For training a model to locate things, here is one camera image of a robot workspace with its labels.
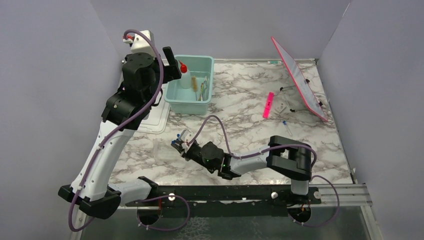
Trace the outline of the tan test tube brush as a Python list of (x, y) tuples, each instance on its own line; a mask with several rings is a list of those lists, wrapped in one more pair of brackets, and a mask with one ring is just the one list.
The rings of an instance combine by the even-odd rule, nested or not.
[(192, 90), (196, 93), (198, 91), (197, 78), (195, 76), (191, 77)]

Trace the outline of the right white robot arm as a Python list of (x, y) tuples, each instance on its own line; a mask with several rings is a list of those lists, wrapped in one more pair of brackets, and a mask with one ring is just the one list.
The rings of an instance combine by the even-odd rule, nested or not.
[(290, 179), (289, 199), (300, 204), (309, 196), (309, 182), (317, 154), (310, 145), (286, 137), (274, 135), (268, 145), (256, 151), (230, 154), (213, 142), (203, 146), (196, 141), (188, 143), (182, 137), (171, 142), (182, 158), (194, 161), (210, 173), (232, 180), (261, 169), (271, 169)]

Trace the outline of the white bin lid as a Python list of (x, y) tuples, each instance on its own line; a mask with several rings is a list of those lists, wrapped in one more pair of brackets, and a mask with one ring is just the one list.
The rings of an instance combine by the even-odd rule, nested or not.
[(147, 134), (160, 134), (162, 133), (168, 121), (170, 112), (169, 104), (162, 98), (158, 106), (152, 107), (148, 116), (146, 116), (140, 123), (138, 129), (139, 133)]

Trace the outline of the teal plastic bin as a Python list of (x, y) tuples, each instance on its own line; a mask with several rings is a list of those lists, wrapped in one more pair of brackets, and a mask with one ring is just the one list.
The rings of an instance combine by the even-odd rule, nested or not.
[[(206, 55), (176, 55), (175, 59), (187, 65), (191, 76), (197, 80), (198, 90), (183, 89), (180, 79), (172, 80), (164, 91), (164, 100), (176, 114), (205, 115), (212, 100), (214, 86), (215, 59)], [(201, 83), (207, 76), (207, 87), (203, 94), (203, 101), (198, 101)]]

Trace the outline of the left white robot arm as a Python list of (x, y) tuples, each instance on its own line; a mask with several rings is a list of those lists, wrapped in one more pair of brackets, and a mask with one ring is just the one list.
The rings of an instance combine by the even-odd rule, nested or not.
[(88, 216), (105, 220), (121, 204), (140, 200), (149, 206), (157, 200), (151, 181), (138, 178), (113, 185), (109, 179), (124, 146), (152, 107), (157, 106), (162, 84), (182, 76), (171, 47), (162, 50), (167, 66), (155, 54), (138, 52), (125, 56), (122, 83), (106, 101), (99, 132), (86, 163), (71, 184), (58, 190), (61, 198), (78, 205)]

